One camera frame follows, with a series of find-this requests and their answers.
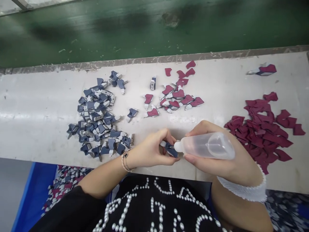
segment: beaded bracelet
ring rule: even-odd
[[[126,158],[128,157],[128,155],[129,155],[128,151],[126,151],[126,152],[121,156],[121,162],[122,162],[122,167],[123,167],[124,170],[126,170],[127,172],[132,172],[132,171],[133,171],[134,169],[136,169],[136,168],[130,169],[130,168],[128,167],[127,162],[126,162],[126,166],[125,166],[124,160],[123,160],[123,158],[126,159]]]

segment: pile of maroon fabric pieces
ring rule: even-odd
[[[267,175],[269,164],[279,161],[288,161],[292,158],[278,147],[287,148],[293,143],[288,140],[289,135],[281,129],[293,129],[293,135],[305,135],[301,124],[296,124],[297,119],[290,117],[287,110],[282,110],[275,118],[271,111],[270,101],[277,101],[275,92],[263,95],[264,100],[247,100],[247,106],[244,107],[251,116],[251,120],[245,117],[233,116],[231,121],[225,124],[225,128],[230,129],[230,133],[242,143],[250,156],[262,168]]]

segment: blue bin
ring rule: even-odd
[[[28,232],[41,218],[42,207],[48,198],[48,186],[55,179],[56,169],[56,164],[32,164],[12,232]]]

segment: white work table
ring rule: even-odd
[[[128,80],[126,93],[121,95],[118,87],[108,87],[116,95],[112,107],[114,115],[126,115],[129,108],[139,113],[127,123],[125,117],[117,123],[117,130],[134,133],[134,144],[139,144],[147,134],[167,127],[172,135],[181,139],[201,120],[223,126],[233,115],[246,116],[245,100],[261,99],[263,94],[274,91],[279,100],[270,102],[275,115],[286,109],[297,123],[303,125],[305,136],[293,136],[292,129],[285,129],[294,144],[284,148],[293,159],[276,161],[268,167],[269,189],[309,193],[309,65],[306,52],[269,54],[230,59],[196,60],[196,74],[190,76],[185,94],[201,97],[205,103],[185,111],[184,107],[169,114],[159,109],[158,117],[143,118],[144,98],[154,95],[153,104],[159,103],[163,84],[178,79],[177,70],[186,72],[188,62],[135,63],[105,66],[97,70],[66,70],[8,74],[0,77],[0,157],[95,168],[102,163],[90,159],[80,151],[78,138],[67,139],[69,123],[80,120],[78,100],[83,90],[95,86],[97,78],[107,80],[111,71],[123,74]],[[261,77],[246,72],[269,62],[276,65],[277,73]],[[165,68],[172,68],[172,76],[165,75]],[[152,76],[157,76],[156,90],[150,91]],[[137,173],[174,178],[208,181],[210,177],[183,159],[173,166],[140,168]],[[103,162],[109,161],[108,155]]]

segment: glue bottle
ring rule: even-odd
[[[235,151],[228,137],[222,132],[184,137],[174,144],[177,152],[205,158],[232,160]]]

